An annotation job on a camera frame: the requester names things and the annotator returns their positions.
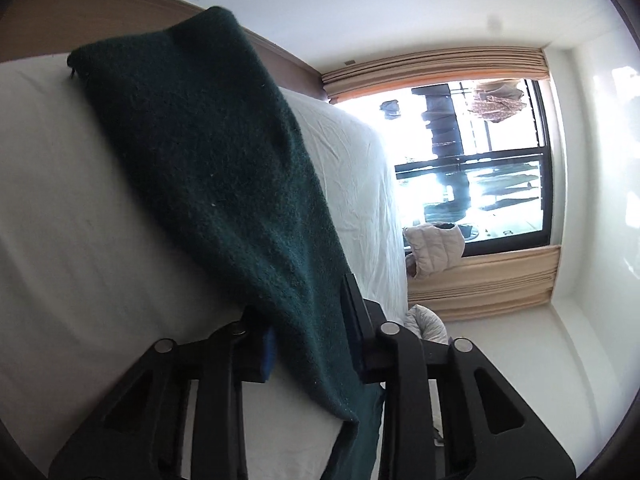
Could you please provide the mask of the folded grey beige duvet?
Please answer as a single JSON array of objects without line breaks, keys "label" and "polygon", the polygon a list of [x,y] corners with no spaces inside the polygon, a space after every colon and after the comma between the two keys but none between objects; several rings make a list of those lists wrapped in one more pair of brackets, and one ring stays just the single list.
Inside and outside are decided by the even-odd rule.
[{"label": "folded grey beige duvet", "polygon": [[448,344],[449,336],[442,319],[428,307],[415,304],[405,316],[404,326],[422,340]]}]

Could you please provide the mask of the floral hanging garment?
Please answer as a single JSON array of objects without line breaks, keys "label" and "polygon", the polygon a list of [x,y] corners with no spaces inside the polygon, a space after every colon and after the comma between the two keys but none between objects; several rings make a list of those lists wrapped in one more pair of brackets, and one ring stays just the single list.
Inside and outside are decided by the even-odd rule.
[{"label": "floral hanging garment", "polygon": [[518,79],[497,79],[477,84],[472,93],[469,111],[485,122],[498,124],[525,108],[524,92]]}]

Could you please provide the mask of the black framed balcony window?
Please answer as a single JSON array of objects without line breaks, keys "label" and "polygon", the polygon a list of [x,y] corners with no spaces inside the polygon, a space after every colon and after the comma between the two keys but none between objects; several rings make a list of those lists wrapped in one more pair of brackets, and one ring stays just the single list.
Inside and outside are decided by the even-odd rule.
[{"label": "black framed balcony window", "polygon": [[455,224],[468,256],[546,246],[553,177],[540,84],[519,79],[524,110],[494,124],[469,111],[483,81],[406,87],[338,107],[380,135],[403,229]]}]

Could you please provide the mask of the wooden bed footboard panel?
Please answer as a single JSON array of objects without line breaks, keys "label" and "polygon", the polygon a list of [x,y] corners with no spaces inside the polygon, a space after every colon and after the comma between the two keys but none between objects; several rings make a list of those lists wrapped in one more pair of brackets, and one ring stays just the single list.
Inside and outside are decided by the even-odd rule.
[{"label": "wooden bed footboard panel", "polygon": [[1,59],[66,53],[106,38],[155,32],[201,10],[182,0],[12,0],[1,14]]}]

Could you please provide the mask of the dark green knit sweater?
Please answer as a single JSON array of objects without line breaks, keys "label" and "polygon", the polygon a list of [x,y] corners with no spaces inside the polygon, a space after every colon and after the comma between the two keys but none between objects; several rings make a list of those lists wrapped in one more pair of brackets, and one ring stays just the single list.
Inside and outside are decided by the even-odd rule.
[{"label": "dark green knit sweater", "polygon": [[213,6],[67,64],[143,207],[341,421],[324,476],[369,478],[383,399],[349,349],[346,257],[298,122],[234,15]]}]

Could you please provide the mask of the beige curtain far side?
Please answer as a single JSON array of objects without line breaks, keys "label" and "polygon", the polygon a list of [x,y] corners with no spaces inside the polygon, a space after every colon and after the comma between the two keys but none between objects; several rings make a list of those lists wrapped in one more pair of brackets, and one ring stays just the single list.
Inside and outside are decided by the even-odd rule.
[{"label": "beige curtain far side", "polygon": [[321,75],[333,103],[409,86],[457,80],[545,80],[550,70],[544,51],[531,47],[436,49],[355,63]]}]

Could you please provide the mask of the white bed mattress sheet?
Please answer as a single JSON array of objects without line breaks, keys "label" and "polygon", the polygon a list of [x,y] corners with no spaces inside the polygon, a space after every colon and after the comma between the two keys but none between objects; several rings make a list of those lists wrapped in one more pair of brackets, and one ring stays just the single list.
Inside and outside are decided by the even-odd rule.
[{"label": "white bed mattress sheet", "polygon": [[[407,311],[396,178],[380,138],[287,91],[363,297]],[[239,316],[132,194],[62,54],[1,67],[1,419],[40,472],[162,338]]]}]

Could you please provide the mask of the beige puffer vest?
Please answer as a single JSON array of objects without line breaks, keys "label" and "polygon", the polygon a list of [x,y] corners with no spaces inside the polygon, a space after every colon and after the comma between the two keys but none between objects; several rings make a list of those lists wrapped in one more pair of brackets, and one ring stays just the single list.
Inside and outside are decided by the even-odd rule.
[{"label": "beige puffer vest", "polygon": [[464,253],[465,239],[452,223],[424,223],[404,229],[409,245],[406,267],[410,278],[428,278],[457,266]]}]

